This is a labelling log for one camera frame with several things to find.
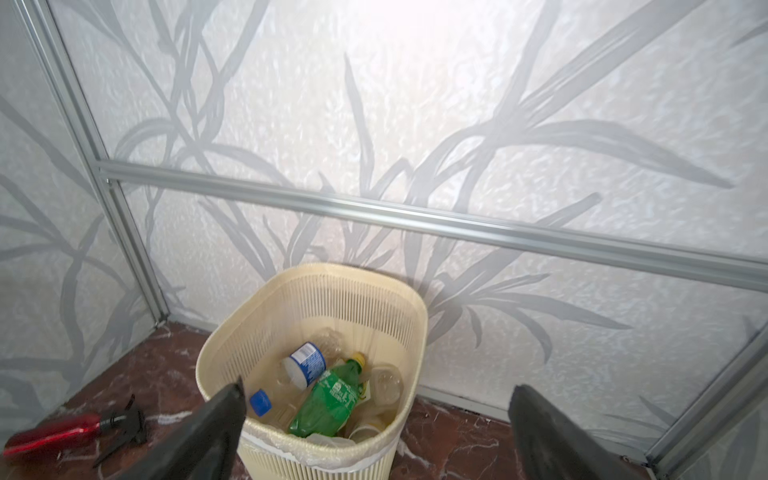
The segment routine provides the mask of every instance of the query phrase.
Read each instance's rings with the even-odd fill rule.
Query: red marble floor
[[[145,445],[123,448],[99,468],[93,461],[114,439],[62,452],[37,465],[12,466],[7,478],[114,478],[202,405],[195,362],[208,333],[168,323],[85,386],[51,417],[122,409],[131,393],[144,410]],[[417,398],[392,464],[392,480],[525,480],[508,424]],[[237,459],[232,479],[250,478]]]

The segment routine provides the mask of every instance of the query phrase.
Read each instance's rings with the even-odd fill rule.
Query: horizontal metal bar
[[[676,478],[768,396],[768,329],[705,389],[647,453],[660,475]]]
[[[45,0],[16,0],[29,38],[38,54],[48,84],[66,120],[83,167],[88,174],[96,198],[114,231],[131,272],[147,301],[155,323],[168,314],[168,306],[152,266],[136,230],[120,185],[109,185],[99,178],[98,165],[107,157],[91,110],[74,73],[64,42],[59,35],[50,5]]]
[[[768,260],[117,161],[103,178],[768,293]]]

